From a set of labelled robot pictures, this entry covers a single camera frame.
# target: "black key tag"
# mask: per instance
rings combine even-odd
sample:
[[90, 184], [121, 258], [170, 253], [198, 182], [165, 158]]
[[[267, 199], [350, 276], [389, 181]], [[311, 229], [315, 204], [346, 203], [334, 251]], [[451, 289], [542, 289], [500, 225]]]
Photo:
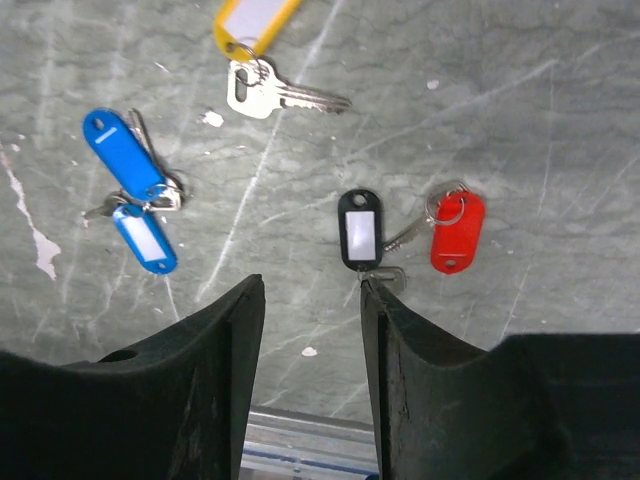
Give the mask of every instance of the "black key tag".
[[342, 261], [351, 270], [374, 270], [382, 261], [382, 202], [371, 190], [357, 188], [338, 202]]

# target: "gray marble surface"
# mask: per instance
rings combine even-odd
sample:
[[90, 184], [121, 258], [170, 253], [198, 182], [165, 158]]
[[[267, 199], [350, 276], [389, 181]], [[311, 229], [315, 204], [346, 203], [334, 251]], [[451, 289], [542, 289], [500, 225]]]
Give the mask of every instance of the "gray marble surface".
[[[354, 111], [263, 121], [226, 105], [219, 4], [0, 0], [0, 347], [95, 360], [262, 273], [254, 402], [368, 421], [337, 199], [376, 190], [395, 233], [452, 178], [486, 199], [477, 257], [444, 276], [429, 234], [388, 255], [411, 308], [484, 348], [638, 330], [639, 2], [306, 0], [268, 54]], [[139, 108], [193, 185], [164, 215], [180, 258], [168, 277], [142, 270], [109, 221], [83, 222], [116, 188], [82, 138], [96, 106]], [[200, 121], [209, 109], [220, 128]]]

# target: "yellow key tag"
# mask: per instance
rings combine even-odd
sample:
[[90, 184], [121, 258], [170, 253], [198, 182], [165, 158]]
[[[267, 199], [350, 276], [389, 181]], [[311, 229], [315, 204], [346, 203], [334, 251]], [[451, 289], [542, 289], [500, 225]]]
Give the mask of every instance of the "yellow key tag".
[[228, 0], [213, 20], [213, 37], [231, 60], [260, 56], [302, 0]]

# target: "red key tag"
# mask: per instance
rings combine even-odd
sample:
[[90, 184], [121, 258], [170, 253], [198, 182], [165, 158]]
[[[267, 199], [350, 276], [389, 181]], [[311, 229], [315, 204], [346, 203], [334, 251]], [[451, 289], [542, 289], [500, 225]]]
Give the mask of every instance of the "red key tag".
[[482, 198], [472, 192], [454, 192], [442, 198], [431, 244], [433, 268], [451, 275], [471, 265], [478, 248], [484, 214]]

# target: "plastic key tag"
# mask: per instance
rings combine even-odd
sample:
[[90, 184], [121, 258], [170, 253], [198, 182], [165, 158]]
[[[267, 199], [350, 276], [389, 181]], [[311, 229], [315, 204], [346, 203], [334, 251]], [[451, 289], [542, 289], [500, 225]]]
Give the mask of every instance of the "plastic key tag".
[[[431, 264], [436, 270], [451, 275], [471, 265], [478, 248], [484, 215], [482, 198], [472, 192], [455, 192], [442, 198], [436, 213], [431, 245]], [[460, 218], [456, 222], [446, 224], [458, 216]]]
[[302, 0], [228, 0], [213, 20], [213, 36], [218, 48], [229, 59], [240, 62], [250, 60], [251, 51], [260, 56], [300, 2]]
[[350, 190], [338, 202], [342, 262], [357, 272], [375, 269], [382, 260], [382, 203], [375, 193]]
[[87, 143], [131, 197], [150, 202], [164, 191], [164, 175], [117, 113], [103, 108], [89, 112], [82, 131]]
[[178, 258], [153, 214], [138, 205], [120, 205], [113, 212], [113, 223], [140, 264], [151, 273], [171, 273]]

